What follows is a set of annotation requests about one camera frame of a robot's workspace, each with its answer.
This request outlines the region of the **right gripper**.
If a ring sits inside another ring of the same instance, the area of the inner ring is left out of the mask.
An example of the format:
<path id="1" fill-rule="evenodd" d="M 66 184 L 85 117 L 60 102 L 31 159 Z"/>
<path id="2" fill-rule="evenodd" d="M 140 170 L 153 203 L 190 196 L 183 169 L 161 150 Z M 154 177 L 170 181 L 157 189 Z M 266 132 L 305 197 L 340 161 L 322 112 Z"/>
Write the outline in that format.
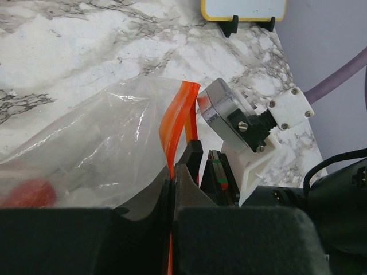
<path id="1" fill-rule="evenodd" d="M 179 160 L 187 173 L 180 172 L 180 187 L 184 183 L 199 184 L 199 170 L 203 156 L 200 140 L 190 140 Z M 210 150 L 200 189 L 218 206 L 238 207 L 240 192 L 225 153 Z"/>

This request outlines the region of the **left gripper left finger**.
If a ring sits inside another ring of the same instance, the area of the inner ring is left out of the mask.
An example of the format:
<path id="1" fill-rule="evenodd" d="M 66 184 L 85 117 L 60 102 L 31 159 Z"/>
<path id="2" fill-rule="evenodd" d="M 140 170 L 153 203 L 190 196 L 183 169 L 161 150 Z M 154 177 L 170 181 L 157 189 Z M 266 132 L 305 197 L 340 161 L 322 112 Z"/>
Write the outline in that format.
<path id="1" fill-rule="evenodd" d="M 2 274 L 166 274 L 170 173 L 116 208 L 1 210 Z"/>

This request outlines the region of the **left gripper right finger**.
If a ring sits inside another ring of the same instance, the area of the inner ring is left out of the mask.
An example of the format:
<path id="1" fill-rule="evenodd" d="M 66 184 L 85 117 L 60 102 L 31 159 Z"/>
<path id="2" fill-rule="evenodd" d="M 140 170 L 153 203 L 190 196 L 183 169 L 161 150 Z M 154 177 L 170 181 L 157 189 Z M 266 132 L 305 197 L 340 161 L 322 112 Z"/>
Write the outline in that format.
<path id="1" fill-rule="evenodd" d="M 174 274 L 330 274 L 316 229 L 300 209 L 220 207 L 175 167 Z"/>

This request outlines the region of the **clear zip top bag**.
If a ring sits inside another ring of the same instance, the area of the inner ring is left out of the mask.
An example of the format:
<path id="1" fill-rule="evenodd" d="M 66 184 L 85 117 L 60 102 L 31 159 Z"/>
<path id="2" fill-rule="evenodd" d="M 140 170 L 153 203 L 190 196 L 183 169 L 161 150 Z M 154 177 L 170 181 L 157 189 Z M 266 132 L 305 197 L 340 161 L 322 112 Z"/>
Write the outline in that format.
<path id="1" fill-rule="evenodd" d="M 174 163 L 196 140 L 200 85 L 138 77 L 117 83 L 75 106 L 4 160 L 36 160 L 57 192 L 53 207 L 116 208 L 170 173 L 170 234 Z M 171 273 L 171 234 L 167 273 Z"/>

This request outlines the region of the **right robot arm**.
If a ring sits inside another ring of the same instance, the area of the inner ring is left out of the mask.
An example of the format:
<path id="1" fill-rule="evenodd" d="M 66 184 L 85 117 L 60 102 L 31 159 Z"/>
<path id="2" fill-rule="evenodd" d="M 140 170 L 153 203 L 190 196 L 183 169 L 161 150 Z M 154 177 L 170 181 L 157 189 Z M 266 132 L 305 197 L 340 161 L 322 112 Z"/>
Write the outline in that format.
<path id="1" fill-rule="evenodd" d="M 202 185 L 177 182 L 174 252 L 181 261 L 273 268 L 322 254 L 366 260 L 366 151 L 312 168 L 303 187 L 260 186 L 266 153 L 230 148 L 208 156 Z"/>

